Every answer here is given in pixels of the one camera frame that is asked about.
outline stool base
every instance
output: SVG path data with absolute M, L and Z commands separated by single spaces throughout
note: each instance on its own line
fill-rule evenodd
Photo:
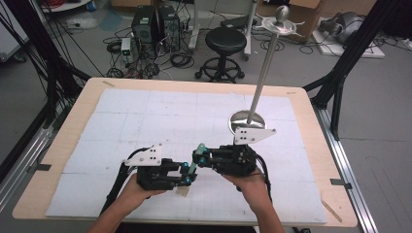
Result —
M 219 60 L 218 66 L 208 66 L 209 63 Z M 232 63 L 234 66 L 232 67 L 225 67 L 226 62 Z M 236 71 L 236 74 L 231 76 L 228 72 Z M 215 57 L 207 60 L 202 67 L 200 67 L 199 72 L 196 72 L 194 76 L 197 79 L 200 79 L 203 73 L 210 78 L 209 82 L 223 82 L 223 81 L 231 81 L 232 83 L 236 83 L 236 78 L 243 79 L 245 77 L 245 73 L 243 73 L 240 69 L 239 64 L 233 59 L 227 58 L 224 55 L 221 57 Z

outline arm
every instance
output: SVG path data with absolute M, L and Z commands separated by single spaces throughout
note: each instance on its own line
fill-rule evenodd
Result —
M 242 189 L 245 200 L 257 216 L 257 224 L 261 233 L 285 232 L 267 195 L 266 185 L 260 173 L 254 172 L 249 177 L 223 176 Z
M 115 232 L 121 221 L 138 208 L 146 198 L 165 192 L 164 190 L 147 191 L 136 182 L 133 174 L 116 201 L 90 226 L 87 233 Z

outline human hand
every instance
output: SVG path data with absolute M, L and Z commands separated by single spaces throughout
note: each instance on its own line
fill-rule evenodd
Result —
M 242 189 L 243 196 L 254 213 L 273 208 L 267 194 L 263 174 L 255 170 L 248 177 L 232 177 L 223 175 L 225 179 Z
M 143 187 L 137 183 L 137 174 L 133 174 L 130 176 L 129 181 L 114 204 L 128 215 L 142 205 L 148 197 L 164 192 L 166 192 L 166 190 L 143 189 Z

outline black tape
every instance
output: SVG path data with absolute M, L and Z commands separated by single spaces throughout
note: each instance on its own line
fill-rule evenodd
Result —
M 36 171 L 49 171 L 51 169 L 50 164 L 39 164 L 36 166 Z
M 330 179 L 330 183 L 332 185 L 343 185 L 346 189 L 352 189 L 352 185 L 350 183 L 345 183 L 340 179 Z

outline metal pole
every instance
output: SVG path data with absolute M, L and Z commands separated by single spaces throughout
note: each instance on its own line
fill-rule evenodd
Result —
M 272 34 L 272 39 L 270 39 L 269 49 L 267 49 L 266 56 L 264 57 L 263 67 L 261 68 L 260 77 L 257 82 L 257 89 L 255 91 L 254 101 L 252 102 L 251 110 L 249 111 L 248 121 L 250 124 L 252 118 L 257 109 L 258 99 L 261 95 L 261 90 L 263 89 L 264 81 L 266 80 L 267 72 L 269 71 L 270 63 L 272 62 L 273 53 L 276 50 L 276 45 L 278 44 L 278 35 L 276 33 Z

